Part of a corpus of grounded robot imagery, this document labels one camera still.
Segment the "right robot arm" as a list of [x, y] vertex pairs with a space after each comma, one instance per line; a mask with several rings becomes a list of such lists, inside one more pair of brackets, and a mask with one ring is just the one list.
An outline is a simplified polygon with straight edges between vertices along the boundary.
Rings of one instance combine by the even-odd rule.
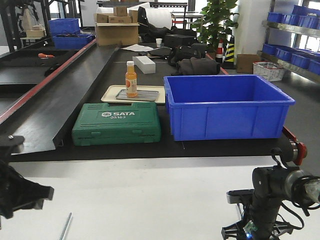
[[252, 172], [252, 189], [230, 190], [226, 193], [229, 204], [243, 209], [240, 220], [221, 229], [227, 240], [278, 240], [283, 234], [302, 230], [303, 219], [288, 208], [284, 201], [302, 209], [305, 216], [320, 207], [320, 178], [288, 166], [280, 148], [271, 150], [274, 166], [257, 167]]

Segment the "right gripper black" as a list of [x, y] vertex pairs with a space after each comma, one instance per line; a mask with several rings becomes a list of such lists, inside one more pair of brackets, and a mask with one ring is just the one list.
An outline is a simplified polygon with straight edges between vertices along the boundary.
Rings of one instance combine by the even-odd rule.
[[[226, 193], [227, 202], [243, 205], [240, 220], [221, 229], [224, 240], [278, 240], [283, 234], [292, 234], [293, 230], [304, 227], [303, 219], [283, 204], [280, 197], [259, 197], [253, 189], [230, 190]], [[295, 226], [282, 219], [277, 220], [280, 207], [298, 218], [301, 226]]]

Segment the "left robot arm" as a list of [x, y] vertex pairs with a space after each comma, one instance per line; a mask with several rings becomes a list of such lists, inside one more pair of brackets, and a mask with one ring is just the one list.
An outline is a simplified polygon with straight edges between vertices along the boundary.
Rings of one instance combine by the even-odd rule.
[[18, 210], [41, 210], [54, 195], [53, 187], [30, 181], [9, 165], [11, 154], [20, 153], [24, 141], [21, 135], [0, 136], [0, 215], [6, 219]]

